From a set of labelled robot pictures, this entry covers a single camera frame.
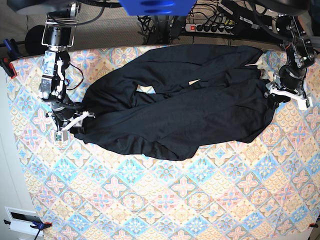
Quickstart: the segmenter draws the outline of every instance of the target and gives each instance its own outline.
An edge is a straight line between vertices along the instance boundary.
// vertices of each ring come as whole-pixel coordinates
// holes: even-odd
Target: black cloth
[[[272,121],[266,80],[249,46],[150,50],[93,83],[82,103],[96,113],[75,137],[122,155],[192,158],[199,146],[252,142]],[[153,86],[156,94],[138,92]]]

